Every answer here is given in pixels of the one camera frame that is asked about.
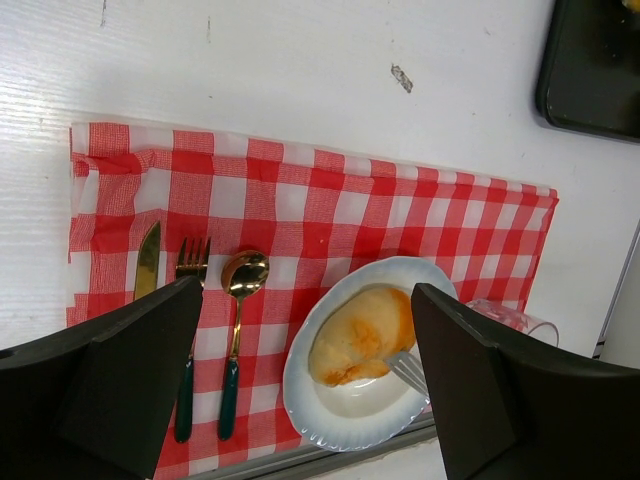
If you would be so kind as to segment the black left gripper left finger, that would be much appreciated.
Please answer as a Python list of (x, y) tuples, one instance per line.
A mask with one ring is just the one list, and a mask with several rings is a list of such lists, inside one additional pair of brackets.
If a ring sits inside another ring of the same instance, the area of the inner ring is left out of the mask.
[(4, 479), (150, 479), (202, 305), (183, 277), (1, 352)]

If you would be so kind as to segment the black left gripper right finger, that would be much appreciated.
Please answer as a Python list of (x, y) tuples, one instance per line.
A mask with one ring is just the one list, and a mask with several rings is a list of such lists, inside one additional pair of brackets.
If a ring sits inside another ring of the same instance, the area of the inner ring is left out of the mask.
[(635, 479), (639, 373), (548, 345), (437, 287), (411, 295), (451, 479)]

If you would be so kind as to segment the metal tongs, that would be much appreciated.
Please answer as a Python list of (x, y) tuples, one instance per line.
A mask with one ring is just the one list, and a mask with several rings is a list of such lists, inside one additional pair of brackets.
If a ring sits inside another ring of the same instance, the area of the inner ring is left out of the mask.
[(429, 397), (422, 363), (407, 351), (400, 351), (385, 360), (390, 370), (409, 387), (425, 397)]

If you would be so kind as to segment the pale bread roll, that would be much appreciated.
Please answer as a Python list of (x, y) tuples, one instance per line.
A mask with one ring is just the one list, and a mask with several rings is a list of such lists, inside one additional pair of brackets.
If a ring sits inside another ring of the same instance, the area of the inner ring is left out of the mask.
[(309, 354), (313, 380), (327, 387), (389, 373), (385, 361), (416, 342), (409, 296), (396, 288), (367, 289), (322, 325)]

